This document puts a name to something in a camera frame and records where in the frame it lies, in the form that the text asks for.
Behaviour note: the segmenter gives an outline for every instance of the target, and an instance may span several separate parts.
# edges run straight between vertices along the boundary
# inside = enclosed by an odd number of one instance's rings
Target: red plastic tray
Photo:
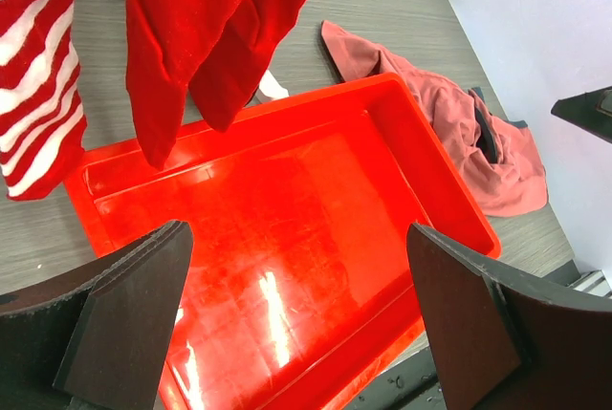
[[[98,256],[193,229],[169,409],[340,408],[423,330],[411,223],[500,253],[394,75],[245,109],[225,134],[187,125],[161,172],[134,140],[90,151],[66,187]]]

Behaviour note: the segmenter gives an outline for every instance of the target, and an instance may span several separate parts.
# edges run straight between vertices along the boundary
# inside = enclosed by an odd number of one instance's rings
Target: red cloth
[[[73,9],[0,0],[0,167],[13,200],[47,196],[83,153]]]
[[[251,99],[305,0],[127,0],[126,83],[147,160],[163,167],[187,87],[226,130]]]
[[[404,79],[485,214],[514,216],[546,205],[544,166],[529,129],[492,116],[476,94],[464,92],[444,76],[415,68],[382,45],[329,21],[323,22],[321,34],[344,80],[388,72]],[[496,163],[489,163],[476,146],[481,131],[474,108],[492,129]]]

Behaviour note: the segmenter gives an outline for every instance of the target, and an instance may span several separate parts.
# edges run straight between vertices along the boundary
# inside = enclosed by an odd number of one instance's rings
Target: red and white striped stocking
[[[47,196],[83,153],[73,11],[74,0],[0,0],[0,167],[13,200]]]

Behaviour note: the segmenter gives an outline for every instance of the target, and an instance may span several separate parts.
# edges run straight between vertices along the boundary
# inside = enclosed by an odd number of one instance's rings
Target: pink cloth
[[[529,129],[492,116],[476,94],[464,92],[444,76],[415,68],[382,45],[329,21],[323,22],[321,34],[344,80],[389,72],[404,79],[485,214],[515,216],[546,205],[544,166]],[[474,107],[492,130],[497,163],[489,163],[476,146],[481,131]]]

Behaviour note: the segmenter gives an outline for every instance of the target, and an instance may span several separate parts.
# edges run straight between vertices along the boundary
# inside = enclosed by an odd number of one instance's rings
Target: table surface
[[[82,71],[78,89],[89,122],[86,148],[134,137],[124,87],[124,0],[76,0],[73,39]],[[318,38],[329,19],[384,44],[464,88],[480,86],[491,111],[503,117],[485,73],[448,0],[308,0],[297,26],[283,40],[271,65],[291,94],[336,82]],[[187,105],[186,121],[198,118]],[[504,247],[502,260],[543,275],[573,257],[550,206],[511,219],[491,218]],[[55,276],[95,258],[78,217],[60,187],[47,199],[14,203],[0,199],[0,293]],[[421,347],[423,341],[410,351]]]

